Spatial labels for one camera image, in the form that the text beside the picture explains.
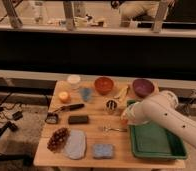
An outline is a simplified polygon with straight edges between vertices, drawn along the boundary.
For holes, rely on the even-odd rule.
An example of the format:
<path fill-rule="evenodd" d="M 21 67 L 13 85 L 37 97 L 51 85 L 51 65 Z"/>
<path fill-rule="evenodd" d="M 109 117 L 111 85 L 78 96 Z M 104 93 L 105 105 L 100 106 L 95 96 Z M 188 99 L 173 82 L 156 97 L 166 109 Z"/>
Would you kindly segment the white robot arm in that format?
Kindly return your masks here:
<path fill-rule="evenodd" d="M 126 107 L 121 120 L 129 125 L 153 121 L 196 148 L 196 121 L 178 112 L 177 106 L 177 96 L 165 90 Z"/>

